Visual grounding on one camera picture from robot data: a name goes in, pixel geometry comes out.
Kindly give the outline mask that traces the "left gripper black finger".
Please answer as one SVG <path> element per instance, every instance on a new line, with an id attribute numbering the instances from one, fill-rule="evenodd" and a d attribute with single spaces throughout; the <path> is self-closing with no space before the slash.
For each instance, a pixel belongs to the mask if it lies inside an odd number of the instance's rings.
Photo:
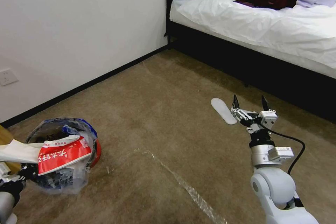
<path id="1" fill-rule="evenodd" d="M 37 164 L 21 164 L 19 176 L 23 176 L 26 180 L 38 180 L 38 165 Z"/>

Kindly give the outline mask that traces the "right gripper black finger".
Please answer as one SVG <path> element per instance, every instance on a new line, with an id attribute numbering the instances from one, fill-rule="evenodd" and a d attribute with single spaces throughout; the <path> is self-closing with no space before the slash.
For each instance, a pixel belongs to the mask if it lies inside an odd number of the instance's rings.
<path id="1" fill-rule="evenodd" d="M 261 96 L 261 104 L 262 104 L 263 111 L 275 112 L 275 110 L 270 107 L 270 104 L 264 95 Z"/>
<path id="2" fill-rule="evenodd" d="M 236 95 L 233 96 L 233 103 L 230 111 L 233 117 L 236 118 L 236 120 L 243 126 L 251 127 L 251 125 L 254 124 L 256 112 L 241 109 Z"/>

